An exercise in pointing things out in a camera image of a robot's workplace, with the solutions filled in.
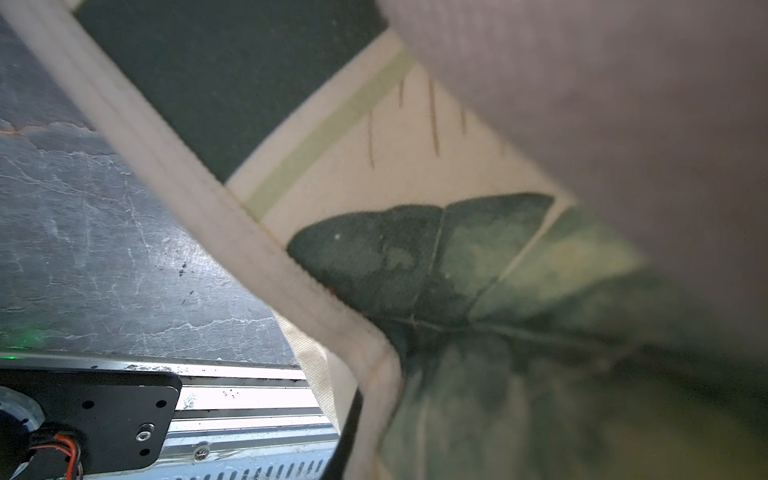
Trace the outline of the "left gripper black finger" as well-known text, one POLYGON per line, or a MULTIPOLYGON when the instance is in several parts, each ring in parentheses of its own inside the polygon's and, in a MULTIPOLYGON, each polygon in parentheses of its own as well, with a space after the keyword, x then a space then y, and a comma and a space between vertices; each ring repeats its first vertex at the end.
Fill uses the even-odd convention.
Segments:
POLYGON ((343 430, 341 432, 336 449, 329 459, 321 477, 321 480, 342 480, 355 443, 356 433, 360 421, 363 406, 363 395, 360 390, 355 391, 350 410, 343 430))

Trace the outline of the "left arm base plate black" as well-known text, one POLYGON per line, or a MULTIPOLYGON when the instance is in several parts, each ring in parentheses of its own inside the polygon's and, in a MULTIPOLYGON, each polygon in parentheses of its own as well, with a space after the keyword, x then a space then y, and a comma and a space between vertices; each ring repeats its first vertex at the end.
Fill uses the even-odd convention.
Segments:
POLYGON ((166 372, 1 371, 1 476, 81 479, 160 456, 182 382, 166 372))

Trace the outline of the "cream canvas tote bag leaves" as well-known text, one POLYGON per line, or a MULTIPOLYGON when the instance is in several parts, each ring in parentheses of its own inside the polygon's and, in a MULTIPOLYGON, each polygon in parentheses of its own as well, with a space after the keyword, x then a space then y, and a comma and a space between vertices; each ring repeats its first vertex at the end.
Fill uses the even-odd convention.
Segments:
POLYGON ((345 365, 343 479, 766 477, 765 2, 1 13, 345 365))

